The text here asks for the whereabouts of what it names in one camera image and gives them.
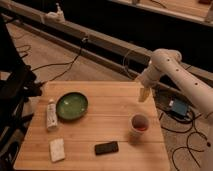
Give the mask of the tan suction gripper tip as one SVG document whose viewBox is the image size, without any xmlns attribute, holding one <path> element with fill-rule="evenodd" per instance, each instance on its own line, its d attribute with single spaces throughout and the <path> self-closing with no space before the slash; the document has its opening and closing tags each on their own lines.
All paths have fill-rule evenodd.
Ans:
<svg viewBox="0 0 213 171">
<path fill-rule="evenodd" d="M 139 93 L 139 101 L 145 102 L 146 99 L 149 97 L 150 92 L 151 92 L 150 88 L 141 88 Z"/>
</svg>

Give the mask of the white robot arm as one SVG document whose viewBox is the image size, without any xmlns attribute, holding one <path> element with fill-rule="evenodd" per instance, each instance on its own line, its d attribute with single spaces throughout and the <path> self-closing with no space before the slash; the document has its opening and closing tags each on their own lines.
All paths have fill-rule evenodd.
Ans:
<svg viewBox="0 0 213 171">
<path fill-rule="evenodd" d="M 151 54 L 151 62 L 138 79 L 146 88 L 168 76 L 188 100 L 213 124 L 213 88 L 189 73 L 180 65 L 181 53 L 177 50 L 157 49 Z"/>
</svg>

